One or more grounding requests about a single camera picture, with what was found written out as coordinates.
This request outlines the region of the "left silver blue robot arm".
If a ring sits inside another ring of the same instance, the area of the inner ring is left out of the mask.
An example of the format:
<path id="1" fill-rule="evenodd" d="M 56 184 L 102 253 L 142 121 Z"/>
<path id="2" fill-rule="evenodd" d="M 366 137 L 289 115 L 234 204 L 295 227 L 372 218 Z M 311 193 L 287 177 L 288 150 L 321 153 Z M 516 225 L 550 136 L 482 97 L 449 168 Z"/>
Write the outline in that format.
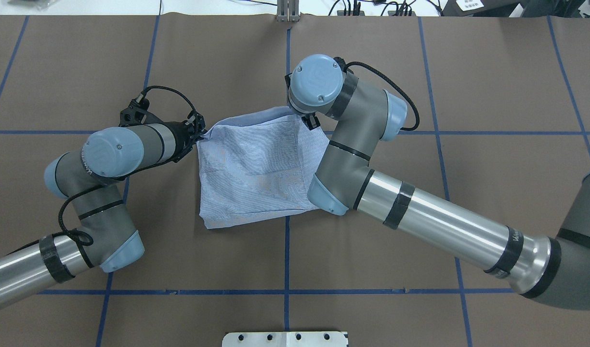
<path id="1" fill-rule="evenodd" d="M 141 258 L 145 248 L 117 184 L 178 162 L 204 132 L 204 117 L 195 111 L 185 121 L 147 115 L 141 123 L 125 116 L 118 127 L 91 134 L 80 150 L 53 160 L 44 181 L 64 200 L 60 230 L 0 259 L 0 310 L 88 269 L 111 273 Z"/>

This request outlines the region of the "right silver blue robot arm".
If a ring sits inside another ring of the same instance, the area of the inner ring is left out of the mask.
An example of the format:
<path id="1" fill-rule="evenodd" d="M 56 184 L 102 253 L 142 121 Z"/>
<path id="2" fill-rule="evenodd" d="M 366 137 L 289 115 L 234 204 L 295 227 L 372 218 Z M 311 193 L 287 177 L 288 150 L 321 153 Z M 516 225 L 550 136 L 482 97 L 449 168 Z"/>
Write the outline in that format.
<path id="1" fill-rule="evenodd" d="M 542 305 L 590 310 L 590 171 L 555 237 L 529 237 L 408 182 L 375 171 L 370 158 L 379 141 L 391 141 L 409 108 L 397 95 L 360 80 L 354 62 L 315 53 L 285 76 L 288 106 L 310 130 L 317 113 L 337 125 L 308 187 L 308 200 L 334 215 L 359 211 L 386 227 L 506 280 L 514 292 Z"/>

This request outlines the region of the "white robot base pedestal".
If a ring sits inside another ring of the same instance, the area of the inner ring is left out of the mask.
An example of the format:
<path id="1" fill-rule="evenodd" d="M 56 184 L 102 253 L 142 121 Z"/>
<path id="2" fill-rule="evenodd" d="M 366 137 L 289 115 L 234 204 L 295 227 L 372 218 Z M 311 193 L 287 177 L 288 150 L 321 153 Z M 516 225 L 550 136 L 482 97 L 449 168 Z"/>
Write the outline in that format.
<path id="1" fill-rule="evenodd" d="M 339 331 L 233 332 L 222 347 L 349 347 L 348 334 Z"/>

